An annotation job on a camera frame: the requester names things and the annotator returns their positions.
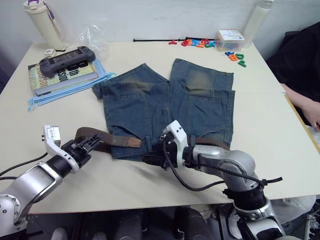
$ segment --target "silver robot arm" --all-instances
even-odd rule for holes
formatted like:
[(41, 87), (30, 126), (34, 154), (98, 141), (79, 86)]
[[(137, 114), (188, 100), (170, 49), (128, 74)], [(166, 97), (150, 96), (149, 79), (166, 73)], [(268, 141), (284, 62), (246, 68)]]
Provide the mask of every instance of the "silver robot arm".
[(91, 158), (88, 153), (102, 139), (98, 133), (80, 143), (70, 140), (59, 148), (59, 129), (49, 125), (44, 126), (43, 137), (52, 158), (34, 165), (0, 192), (0, 238), (25, 239), (26, 216), (32, 205), (55, 190), (66, 175), (79, 171)]
[[(258, 180), (255, 161), (249, 154), (239, 150), (228, 151), (218, 146), (190, 147), (186, 139), (185, 131), (175, 120), (165, 128), (160, 141), (166, 142), (167, 152), (174, 160), (175, 167), (193, 168), (224, 180), (227, 189), (223, 193), (233, 199), (233, 205), (240, 216), (237, 224), (243, 239), (274, 240), (285, 235), (270, 200), (263, 192), (269, 181)], [(160, 166), (168, 167), (166, 161)]]

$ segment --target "water bottle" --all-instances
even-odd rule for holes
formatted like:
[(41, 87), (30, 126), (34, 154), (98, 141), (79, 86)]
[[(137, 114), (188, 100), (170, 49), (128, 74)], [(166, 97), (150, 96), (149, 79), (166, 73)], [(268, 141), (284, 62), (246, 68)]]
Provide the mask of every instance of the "water bottle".
[(47, 4), (43, 0), (28, 0), (23, 6), (49, 48), (65, 50), (67, 45), (62, 42), (64, 33)]
[(257, 32), (270, 12), (273, 1), (274, 0), (260, 0), (259, 4), (253, 10), (242, 34), (245, 39), (244, 48), (248, 48), (255, 39)]

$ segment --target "white table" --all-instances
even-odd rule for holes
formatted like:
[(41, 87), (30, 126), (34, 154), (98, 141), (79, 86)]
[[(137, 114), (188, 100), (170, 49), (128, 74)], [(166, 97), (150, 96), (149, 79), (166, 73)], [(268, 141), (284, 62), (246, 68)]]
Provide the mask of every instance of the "white table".
[[(45, 44), (33, 44), (0, 95), (0, 168), (41, 156), (43, 125), (58, 125), (62, 143), (73, 139), (79, 127), (106, 131), (103, 103), (91, 89), (58, 99), (28, 112), (30, 90), (27, 66), (43, 58)], [(256, 48), (243, 51), (247, 67), (230, 61), (215, 49), (168, 45), (166, 42), (113, 42), (102, 63), (109, 72), (124, 73), (142, 63), (169, 78), (175, 58), (204, 67), (234, 72), (234, 134), (232, 150), (253, 156), (256, 173), (262, 179), (283, 177), (265, 187), (270, 199), (320, 194), (320, 155), (283, 95)], [(164, 207), (203, 203), (226, 203), (224, 185), (203, 192), (182, 187), (171, 171), (142, 162), (112, 159), (103, 152), (91, 152), (90, 162), (75, 175), (70, 174), (31, 213), (68, 213), (101, 210)], [(13, 170), (17, 176), (29, 166)], [(190, 185), (204, 186), (218, 177), (192, 169), (181, 176)], [(0, 190), (11, 181), (0, 182)]]

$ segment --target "blue cloth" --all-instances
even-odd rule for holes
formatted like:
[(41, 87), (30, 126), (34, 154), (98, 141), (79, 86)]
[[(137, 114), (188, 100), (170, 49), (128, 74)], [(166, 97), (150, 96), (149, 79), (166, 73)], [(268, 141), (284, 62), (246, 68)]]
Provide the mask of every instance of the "blue cloth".
[(99, 60), (96, 59), (94, 63), (95, 63), (94, 66), (95, 66), (96, 72), (98, 73), (98, 76), (101, 76), (101, 77), (93, 81), (84, 82), (82, 84), (75, 84), (74, 86), (70, 86), (62, 90), (54, 91), (48, 94), (34, 96), (33, 98), (30, 98), (28, 100), (28, 104), (29, 104), (28, 111), (30, 112), (35, 107), (35, 104), (38, 104), (38, 106), (42, 106), (54, 100), (91, 88), (94, 84), (107, 81), (116, 75), (113, 72), (107, 73), (105, 69), (102, 67), (102, 65), (100, 64)]
[(178, 120), (188, 136), (230, 145), (235, 92), (233, 73), (176, 59), (170, 81), (142, 64), (92, 89), (103, 99), (109, 132), (142, 140), (140, 148), (113, 146), (112, 156), (140, 160), (159, 141), (162, 130)]

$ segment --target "black wire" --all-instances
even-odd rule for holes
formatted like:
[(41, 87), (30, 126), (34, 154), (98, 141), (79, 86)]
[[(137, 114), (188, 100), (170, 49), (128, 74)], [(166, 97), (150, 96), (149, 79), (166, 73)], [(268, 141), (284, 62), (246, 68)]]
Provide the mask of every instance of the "black wire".
[(192, 40), (202, 40), (202, 39), (208, 39), (210, 41), (214, 41), (215, 39), (214, 38), (199, 38), (199, 37), (189, 37), (189, 36), (186, 36), (185, 39), (192, 39)]
[(171, 41), (184, 41), (184, 39), (133, 39), (134, 42), (171, 42)]
[(198, 164), (197, 166), (198, 167), (206, 167), (206, 168), (216, 169), (216, 170), (224, 172), (226, 174), (234, 175), (234, 176), (237, 176), (237, 177), (240, 177), (240, 178), (244, 178), (244, 179), (249, 179), (249, 180), (252, 180), (252, 181), (258, 183), (261, 186), (265, 186), (267, 184), (277, 183), (277, 182), (280, 182), (280, 181), (283, 180), (282, 177), (278, 177), (278, 178), (270, 179), (270, 180), (266, 180), (266, 179), (259, 180), (259, 179), (255, 178), (253, 176), (248, 176), (248, 175), (244, 175), (244, 174), (237, 173), (237, 172), (234, 172), (234, 171), (229, 171), (229, 170), (226, 170), (226, 169), (223, 169), (223, 168), (220, 168), (220, 167), (215, 167), (215, 166), (206, 165), (206, 164), (202, 164), (202, 163)]
[(16, 178), (17, 178), (16, 176), (1, 176), (0, 181), (1, 180), (15, 180)]
[(216, 182), (213, 182), (207, 186), (203, 186), (203, 187), (199, 187), (199, 188), (195, 188), (195, 187), (192, 187), (192, 186), (189, 186), (187, 183), (185, 183), (185, 181), (183, 181), (183, 179), (179, 176), (179, 174), (177, 173), (174, 165), (172, 164), (169, 156), (168, 156), (168, 153), (167, 153), (167, 150), (166, 150), (166, 142), (163, 141), (163, 144), (162, 144), (162, 150), (163, 150), (163, 154), (164, 154), (164, 157), (165, 157), (165, 160), (169, 163), (169, 166), (174, 174), (174, 176), (179, 180), (179, 182), (187, 189), (191, 190), (191, 191), (194, 191), (194, 192), (200, 192), (200, 191), (203, 191), (203, 190), (206, 190), (208, 188), (211, 188), (215, 185), (218, 185), (218, 184), (224, 184), (225, 182), (224, 181), (216, 181)]
[(23, 162), (23, 163), (20, 163), (20, 164), (18, 164), (18, 165), (15, 165), (15, 166), (12, 166), (12, 167), (8, 168), (7, 170), (4, 170), (3, 172), (0, 172), (0, 176), (6, 174), (7, 172), (9, 172), (9, 171), (11, 171), (11, 170), (13, 170), (13, 169), (16, 169), (16, 168), (18, 168), (18, 167), (21, 167), (21, 166), (23, 166), (23, 165), (30, 164), (30, 163), (33, 163), (33, 162), (38, 161), (38, 160), (40, 160), (40, 159), (43, 159), (43, 158), (44, 158), (45, 156), (47, 156), (47, 155), (48, 155), (48, 153), (46, 152), (45, 154), (43, 154), (43, 155), (40, 156), (40, 157), (37, 157), (37, 158), (32, 159), (32, 160), (30, 160), (30, 161), (25, 161), (25, 162)]
[(202, 163), (198, 164), (197, 166), (198, 167), (206, 167), (206, 168), (216, 169), (216, 170), (224, 172), (226, 174), (234, 175), (234, 176), (237, 176), (237, 177), (240, 177), (240, 178), (243, 178), (243, 179), (252, 180), (252, 181), (258, 183), (259, 185), (264, 186), (264, 183), (261, 180), (255, 178), (253, 176), (244, 175), (244, 174), (241, 174), (241, 173), (237, 173), (237, 172), (234, 172), (234, 171), (229, 171), (229, 170), (226, 170), (226, 169), (223, 169), (223, 168), (220, 168), (220, 167), (215, 167), (215, 166), (206, 165), (206, 164), (202, 164)]

